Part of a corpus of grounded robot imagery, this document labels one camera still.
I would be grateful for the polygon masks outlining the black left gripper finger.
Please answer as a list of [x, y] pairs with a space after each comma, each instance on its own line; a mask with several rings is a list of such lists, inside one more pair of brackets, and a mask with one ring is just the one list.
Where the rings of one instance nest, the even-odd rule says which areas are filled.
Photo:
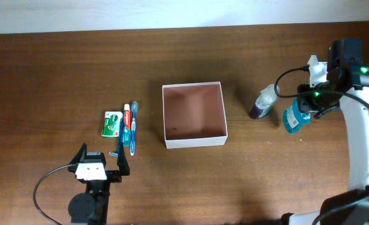
[[129, 164], [127, 162], [125, 152], [124, 152], [123, 149], [118, 152], [117, 165], [119, 167], [119, 171], [121, 173], [121, 176], [129, 176], [130, 175], [130, 167], [129, 167]]
[[70, 161], [69, 164], [73, 165], [73, 164], [79, 164], [79, 163], [83, 162], [86, 154], [87, 154], [87, 144], [83, 143], [82, 146], [80, 147], [79, 151], [72, 158], [72, 160]]

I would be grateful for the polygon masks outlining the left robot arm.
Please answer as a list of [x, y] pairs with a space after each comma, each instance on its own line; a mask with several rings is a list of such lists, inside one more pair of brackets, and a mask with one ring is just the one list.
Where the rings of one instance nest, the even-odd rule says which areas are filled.
[[121, 183], [123, 176], [130, 175], [124, 147], [109, 154], [117, 159], [117, 170], [106, 169], [106, 157], [102, 152], [88, 152], [83, 144], [70, 161], [68, 171], [86, 185], [86, 190], [75, 195], [68, 206], [71, 224], [106, 224], [110, 186]]

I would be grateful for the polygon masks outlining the teal Listerine mouthwash bottle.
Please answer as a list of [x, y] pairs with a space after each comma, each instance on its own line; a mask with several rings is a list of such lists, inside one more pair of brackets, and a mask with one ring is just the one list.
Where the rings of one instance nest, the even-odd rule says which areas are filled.
[[295, 98], [289, 108], [283, 112], [283, 123], [289, 134], [299, 132], [300, 128], [311, 122], [311, 114], [300, 112], [298, 108], [298, 99]]

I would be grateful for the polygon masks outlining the blue white toothbrush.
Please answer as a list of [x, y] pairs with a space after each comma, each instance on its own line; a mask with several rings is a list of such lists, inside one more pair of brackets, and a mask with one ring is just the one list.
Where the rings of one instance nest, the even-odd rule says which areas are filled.
[[136, 114], [138, 111], [137, 101], [132, 102], [132, 123], [131, 123], [131, 142], [130, 142], [130, 155], [135, 154], [135, 134], [136, 134]]

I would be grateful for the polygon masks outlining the clear purple sanitizer bottle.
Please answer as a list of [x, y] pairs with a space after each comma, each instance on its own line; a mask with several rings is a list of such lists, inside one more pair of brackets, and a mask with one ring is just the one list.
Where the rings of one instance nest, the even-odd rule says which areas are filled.
[[256, 99], [249, 116], [252, 119], [260, 119], [269, 113], [273, 105], [277, 102], [278, 96], [275, 92], [275, 85], [270, 84], [261, 90], [259, 97]]

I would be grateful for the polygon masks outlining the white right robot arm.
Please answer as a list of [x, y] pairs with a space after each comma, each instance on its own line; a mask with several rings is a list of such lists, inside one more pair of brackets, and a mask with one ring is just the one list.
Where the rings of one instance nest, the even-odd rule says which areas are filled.
[[355, 39], [334, 41], [328, 59], [311, 56], [300, 70], [309, 73], [283, 112], [290, 134], [312, 118], [340, 111], [347, 127], [350, 158], [348, 190], [330, 197], [310, 213], [283, 214], [280, 224], [369, 224], [369, 65], [363, 62], [363, 43]]

